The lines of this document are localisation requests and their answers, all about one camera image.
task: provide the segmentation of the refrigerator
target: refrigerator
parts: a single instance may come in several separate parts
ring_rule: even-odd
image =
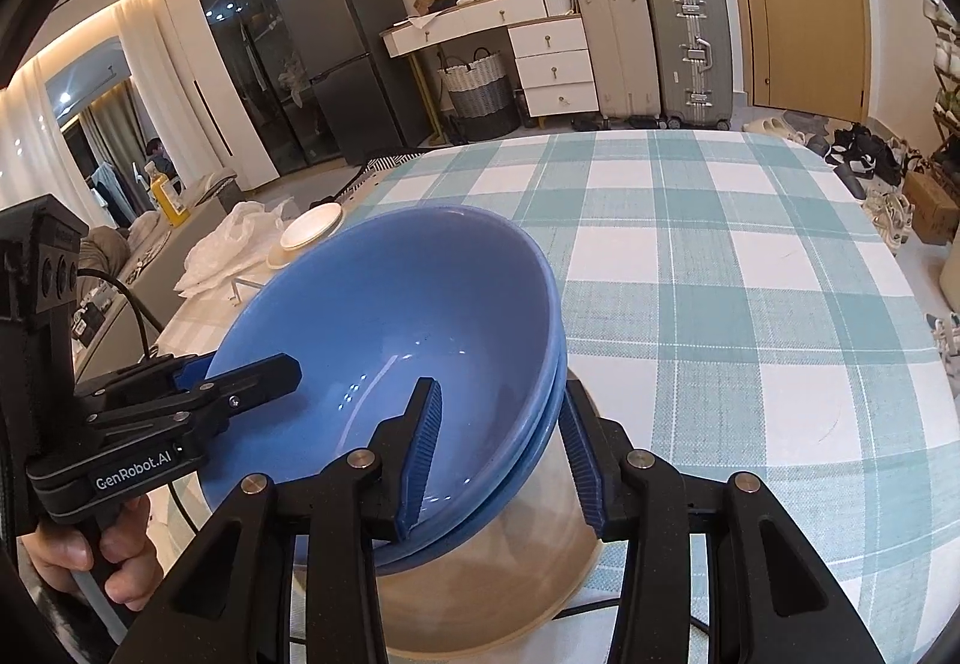
[[[380,33],[407,18],[403,0],[277,0],[344,158],[416,147],[432,128],[413,71]]]

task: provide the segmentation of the yellow bottle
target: yellow bottle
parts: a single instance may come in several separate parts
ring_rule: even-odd
[[[144,170],[150,177],[150,191],[154,194],[154,198],[157,199],[157,203],[160,204],[160,208],[166,214],[170,224],[174,228],[184,224],[186,218],[190,216],[190,210],[186,208],[181,197],[176,194],[169,178],[157,171],[157,165],[152,162],[148,162],[144,166]]]

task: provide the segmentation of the gray aluminum suitcase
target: gray aluminum suitcase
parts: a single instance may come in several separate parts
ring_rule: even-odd
[[[648,0],[670,128],[730,129],[733,51],[727,0]]]
[[[647,0],[577,0],[600,113],[659,117],[661,93]]]

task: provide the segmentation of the human hand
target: human hand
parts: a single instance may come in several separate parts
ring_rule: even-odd
[[[100,537],[104,558],[120,564],[107,579],[104,590],[115,603],[127,605],[135,612],[144,608],[163,579],[157,549],[147,536],[149,519],[150,499],[147,496],[131,499],[123,505],[116,523]],[[21,537],[20,541],[37,573],[58,591],[76,594],[77,584],[70,572],[88,572],[93,568],[90,544],[80,531],[69,525],[44,520],[34,533]]]

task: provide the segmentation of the plaid tablecloth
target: plaid tablecloth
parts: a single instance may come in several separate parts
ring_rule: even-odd
[[[960,426],[904,276],[822,160],[744,133],[475,144],[398,168],[349,222],[422,203],[525,229],[601,414],[688,474],[763,477],[886,660],[925,650],[960,602]],[[607,547],[587,593],[619,590],[624,554]],[[702,543],[694,572],[707,620]],[[476,661],[599,664],[613,615],[553,622]],[[706,659],[699,632],[691,659]]]

